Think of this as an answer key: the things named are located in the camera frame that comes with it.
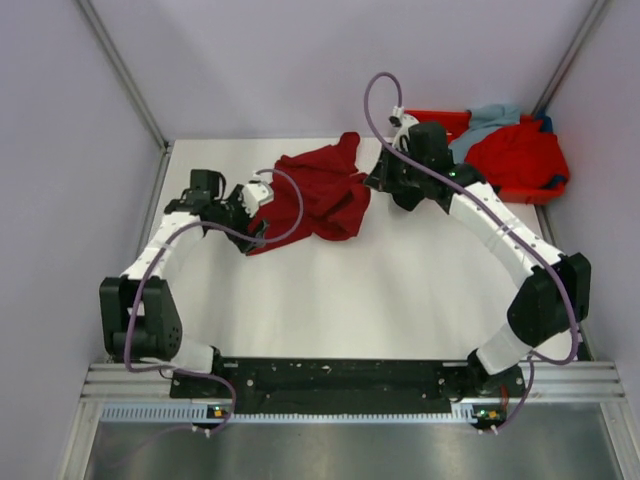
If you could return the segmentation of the dark red t shirt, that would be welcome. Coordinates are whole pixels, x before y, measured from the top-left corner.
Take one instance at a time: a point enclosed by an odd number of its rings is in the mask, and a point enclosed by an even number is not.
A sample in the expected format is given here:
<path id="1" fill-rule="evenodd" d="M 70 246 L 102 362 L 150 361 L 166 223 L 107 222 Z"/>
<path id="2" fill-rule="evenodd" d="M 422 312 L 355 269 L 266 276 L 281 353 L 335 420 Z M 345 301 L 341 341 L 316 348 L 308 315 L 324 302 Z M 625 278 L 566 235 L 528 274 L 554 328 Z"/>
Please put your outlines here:
<path id="1" fill-rule="evenodd" d="M 364 185 L 367 175 L 356 167 L 359 144 L 358 133 L 346 132 L 334 145 L 293 157 L 281 156 L 274 165 L 278 172 L 271 182 L 274 199 L 260 209 L 254 223 L 268 223 L 268 238 L 278 237 L 293 226 L 299 203 L 291 181 L 301 192 L 304 214 L 291 235 L 254 250 L 255 255 L 312 235 L 327 241 L 346 241 L 359 234 L 371 200 L 371 190 Z"/>

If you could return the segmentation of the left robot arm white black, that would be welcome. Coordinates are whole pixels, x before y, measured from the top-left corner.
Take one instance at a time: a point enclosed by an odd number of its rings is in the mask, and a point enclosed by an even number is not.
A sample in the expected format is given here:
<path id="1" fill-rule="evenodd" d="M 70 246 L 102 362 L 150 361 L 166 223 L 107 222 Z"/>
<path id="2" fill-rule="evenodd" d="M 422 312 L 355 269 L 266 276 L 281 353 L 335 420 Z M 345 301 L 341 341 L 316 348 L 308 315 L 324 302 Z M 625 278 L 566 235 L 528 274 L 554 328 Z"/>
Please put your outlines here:
<path id="1" fill-rule="evenodd" d="M 191 371 L 192 384 L 205 396 L 226 387 L 225 370 L 214 363 L 217 348 L 188 338 L 171 292 L 192 250 L 220 227 L 247 253 L 267 224 L 254 219 L 274 193 L 259 178 L 226 188 L 225 177 L 194 170 L 190 184 L 165 207 L 155 234 L 123 273 L 99 287 L 106 351 L 131 371 L 171 368 Z"/>

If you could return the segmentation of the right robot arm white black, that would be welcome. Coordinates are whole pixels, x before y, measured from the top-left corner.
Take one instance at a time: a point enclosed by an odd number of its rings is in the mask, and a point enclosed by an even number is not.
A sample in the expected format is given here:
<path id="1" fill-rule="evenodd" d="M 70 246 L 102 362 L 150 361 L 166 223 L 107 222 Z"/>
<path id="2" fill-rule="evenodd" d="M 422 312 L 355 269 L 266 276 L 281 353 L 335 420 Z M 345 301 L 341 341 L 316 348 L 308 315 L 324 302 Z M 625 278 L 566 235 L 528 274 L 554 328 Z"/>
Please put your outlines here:
<path id="1" fill-rule="evenodd" d="M 473 166 L 457 164 L 445 128 L 408 114 L 390 118 L 396 133 L 383 143 L 366 186 L 388 193 L 406 211 L 431 200 L 466 226 L 502 264 L 517 288 L 503 326 L 467 358 L 467 384 L 492 394 L 527 354 L 565 331 L 577 353 L 578 325 L 589 310 L 591 264 L 567 255 L 529 229 Z"/>

